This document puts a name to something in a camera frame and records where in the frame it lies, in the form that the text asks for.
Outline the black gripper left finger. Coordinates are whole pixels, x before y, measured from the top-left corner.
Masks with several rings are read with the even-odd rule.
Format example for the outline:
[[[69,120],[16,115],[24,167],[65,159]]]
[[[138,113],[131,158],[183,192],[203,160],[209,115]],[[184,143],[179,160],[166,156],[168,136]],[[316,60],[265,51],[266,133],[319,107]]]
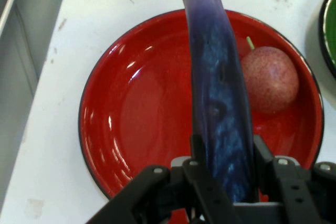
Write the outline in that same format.
[[[241,223],[221,185],[205,165],[202,138],[190,139],[192,157],[181,166],[146,167],[89,223],[165,223],[183,209],[190,223]]]

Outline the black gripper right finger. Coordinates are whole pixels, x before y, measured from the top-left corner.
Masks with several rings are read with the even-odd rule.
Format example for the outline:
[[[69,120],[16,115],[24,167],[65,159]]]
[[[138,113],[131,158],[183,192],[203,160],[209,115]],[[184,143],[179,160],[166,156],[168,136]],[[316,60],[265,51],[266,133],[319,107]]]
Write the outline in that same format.
[[[279,205],[282,223],[335,223],[335,163],[305,169],[295,158],[274,156],[261,136],[253,142],[258,187]]]

